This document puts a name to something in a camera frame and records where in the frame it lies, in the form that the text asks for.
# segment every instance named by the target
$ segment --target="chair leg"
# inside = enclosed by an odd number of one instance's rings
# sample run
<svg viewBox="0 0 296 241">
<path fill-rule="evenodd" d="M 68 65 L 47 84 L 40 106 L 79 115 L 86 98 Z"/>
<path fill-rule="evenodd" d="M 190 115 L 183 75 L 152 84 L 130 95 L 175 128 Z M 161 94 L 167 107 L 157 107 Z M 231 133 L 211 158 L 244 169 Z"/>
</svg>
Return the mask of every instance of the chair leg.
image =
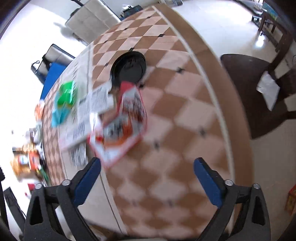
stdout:
<svg viewBox="0 0 296 241">
<path fill-rule="evenodd" d="M 289 48 L 290 48 L 292 42 L 293 42 L 292 35 L 290 33 L 287 33 L 279 53 L 274 58 L 274 60 L 271 62 L 271 64 L 268 66 L 269 73 L 272 73 L 276 69 L 276 67 L 280 64 L 280 62 L 283 60 L 283 58 L 285 57 L 285 55 L 289 51 Z"/>
<path fill-rule="evenodd" d="M 281 46 L 283 45 L 283 43 L 285 42 L 285 35 L 283 34 L 283 36 L 281 37 L 279 43 L 276 46 L 276 52 L 278 52 L 281 49 Z"/>
<path fill-rule="evenodd" d="M 296 119 L 296 111 L 288 111 L 287 112 L 287 120 Z"/>
<path fill-rule="evenodd" d="M 261 15 L 261 24 L 260 24 L 260 27 L 258 28 L 258 32 L 262 31 L 263 25 L 265 23 L 265 19 L 266 19 L 265 12 L 263 12 L 262 15 Z"/>
<path fill-rule="evenodd" d="M 274 30 L 276 29 L 276 26 L 275 24 L 272 26 L 272 30 L 271 30 L 271 33 L 273 34 L 274 33 Z"/>
</svg>

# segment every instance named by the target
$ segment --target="white wall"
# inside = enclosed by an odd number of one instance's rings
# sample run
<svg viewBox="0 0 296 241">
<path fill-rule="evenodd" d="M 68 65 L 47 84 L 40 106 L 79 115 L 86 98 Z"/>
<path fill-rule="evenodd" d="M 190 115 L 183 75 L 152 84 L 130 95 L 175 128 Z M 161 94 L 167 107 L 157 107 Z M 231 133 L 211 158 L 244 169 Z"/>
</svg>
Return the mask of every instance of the white wall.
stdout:
<svg viewBox="0 0 296 241">
<path fill-rule="evenodd" d="M 111 10 L 118 16 L 120 16 L 122 5 L 140 5 L 145 8 L 149 5 L 157 3 L 158 0 L 103 0 L 103 2 L 111 8 Z"/>
<path fill-rule="evenodd" d="M 62 35 L 59 26 L 63 23 L 64 18 L 29 3 L 17 14 L 0 39 L 0 166 L 5 175 L 2 187 L 11 187 L 25 213 L 29 205 L 29 199 L 25 196 L 27 180 L 19 182 L 9 162 L 13 159 L 12 146 L 20 145 L 15 143 L 14 136 L 22 135 L 35 125 L 34 110 L 43 85 L 31 71 L 31 64 L 41 60 L 53 43 L 73 56 L 85 48 L 70 35 L 68 38 Z M 10 230 L 18 238 L 20 230 L 8 207 L 7 214 Z"/>
<path fill-rule="evenodd" d="M 70 14 L 75 9 L 80 8 L 77 3 L 71 0 L 32 0 L 30 3 L 49 10 L 65 20 L 70 18 Z"/>
<path fill-rule="evenodd" d="M 122 5 L 140 5 L 146 7 L 156 3 L 157 0 L 104 0 L 104 3 L 118 16 L 120 16 Z M 68 19 L 70 14 L 80 6 L 71 0 L 32 0 L 30 3 L 49 10 L 64 19 Z"/>
</svg>

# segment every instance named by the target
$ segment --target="red and white snack bag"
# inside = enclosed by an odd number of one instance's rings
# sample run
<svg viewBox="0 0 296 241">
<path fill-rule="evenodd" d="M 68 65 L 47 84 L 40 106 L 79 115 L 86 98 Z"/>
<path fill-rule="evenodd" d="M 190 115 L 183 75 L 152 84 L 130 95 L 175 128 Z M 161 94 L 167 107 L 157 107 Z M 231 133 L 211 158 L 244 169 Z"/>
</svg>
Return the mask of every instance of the red and white snack bag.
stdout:
<svg viewBox="0 0 296 241">
<path fill-rule="evenodd" d="M 114 165 L 139 140 L 147 128 L 147 115 L 138 88 L 122 82 L 117 115 L 107 123 L 97 121 L 89 144 L 104 167 Z"/>
</svg>

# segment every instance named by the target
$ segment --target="wooden chair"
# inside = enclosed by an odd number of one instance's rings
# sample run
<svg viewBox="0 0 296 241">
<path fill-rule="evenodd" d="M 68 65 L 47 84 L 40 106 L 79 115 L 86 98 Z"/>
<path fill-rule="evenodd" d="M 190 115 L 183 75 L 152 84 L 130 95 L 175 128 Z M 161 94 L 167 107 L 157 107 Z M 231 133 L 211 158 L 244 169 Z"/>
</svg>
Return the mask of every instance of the wooden chair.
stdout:
<svg viewBox="0 0 296 241">
<path fill-rule="evenodd" d="M 224 54 L 221 61 L 244 105 L 252 139 L 269 133 L 285 120 L 296 118 L 296 111 L 289 112 L 284 102 L 285 98 L 296 93 L 296 66 L 276 80 L 280 91 L 276 104 L 270 111 L 262 94 L 256 90 L 262 74 L 269 69 L 270 63 L 241 54 Z"/>
</svg>

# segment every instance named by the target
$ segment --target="newspaper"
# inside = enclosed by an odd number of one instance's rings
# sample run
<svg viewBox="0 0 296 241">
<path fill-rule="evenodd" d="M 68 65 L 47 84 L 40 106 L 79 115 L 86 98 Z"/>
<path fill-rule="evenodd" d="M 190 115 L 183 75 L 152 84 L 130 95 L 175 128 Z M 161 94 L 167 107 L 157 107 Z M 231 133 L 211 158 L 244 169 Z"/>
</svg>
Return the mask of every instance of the newspaper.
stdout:
<svg viewBox="0 0 296 241">
<path fill-rule="evenodd" d="M 114 99 L 108 92 L 112 88 L 111 81 L 108 81 L 79 101 L 77 107 L 78 120 L 84 120 L 90 116 L 90 113 L 102 114 L 109 109 L 114 108 Z"/>
<path fill-rule="evenodd" d="M 60 133 L 59 136 L 59 148 L 61 150 L 69 149 L 87 139 L 91 134 L 93 126 L 90 123 L 90 119 L 86 118 L 83 121 L 78 122 L 71 128 L 67 129 L 67 132 Z"/>
</svg>

